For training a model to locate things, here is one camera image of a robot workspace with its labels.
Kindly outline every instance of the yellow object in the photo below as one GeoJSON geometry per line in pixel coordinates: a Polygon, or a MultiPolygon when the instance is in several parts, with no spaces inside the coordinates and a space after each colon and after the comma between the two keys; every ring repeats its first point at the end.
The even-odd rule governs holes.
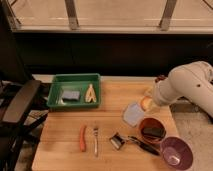
{"type": "Polygon", "coordinates": [[[92,84],[89,84],[89,87],[86,92],[85,102],[97,102],[96,94],[92,84]]]}

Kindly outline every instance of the tabletop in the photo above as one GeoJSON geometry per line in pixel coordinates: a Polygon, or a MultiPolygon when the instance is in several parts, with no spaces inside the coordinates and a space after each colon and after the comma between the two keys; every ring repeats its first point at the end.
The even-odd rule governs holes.
{"type": "MultiPolygon", "coordinates": [[[[109,138],[116,132],[141,139],[137,126],[123,120],[123,113],[132,102],[140,102],[152,87],[152,81],[102,81],[101,104],[98,108],[51,111],[45,121],[32,170],[72,171],[169,171],[162,157],[152,155],[128,143],[116,150],[109,138]],[[79,132],[86,125],[86,151],[79,149],[79,132]],[[98,126],[98,157],[94,155],[93,128],[98,126]]],[[[166,136],[179,136],[169,107],[156,107],[145,114],[160,120],[166,136]]]]}

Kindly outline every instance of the brown bowl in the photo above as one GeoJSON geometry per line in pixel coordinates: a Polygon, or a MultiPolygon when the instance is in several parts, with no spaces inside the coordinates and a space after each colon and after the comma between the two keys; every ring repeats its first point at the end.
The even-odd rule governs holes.
{"type": "Polygon", "coordinates": [[[159,144],[166,135],[163,124],[155,118],[145,118],[138,125],[143,140],[151,144],[159,144]]]}

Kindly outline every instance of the black wall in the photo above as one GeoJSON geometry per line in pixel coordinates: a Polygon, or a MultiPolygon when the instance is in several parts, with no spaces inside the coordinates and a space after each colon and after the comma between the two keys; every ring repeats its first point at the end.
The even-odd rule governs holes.
{"type": "Polygon", "coordinates": [[[197,60],[213,64],[213,35],[15,33],[33,73],[155,76],[197,60]]]}

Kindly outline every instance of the purple bowl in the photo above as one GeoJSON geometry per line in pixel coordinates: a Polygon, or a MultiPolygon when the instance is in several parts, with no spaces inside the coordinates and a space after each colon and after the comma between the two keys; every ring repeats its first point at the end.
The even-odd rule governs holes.
{"type": "Polygon", "coordinates": [[[177,137],[167,137],[160,144],[161,155],[166,163],[178,170],[186,170],[193,163],[190,147],[177,137]]]}

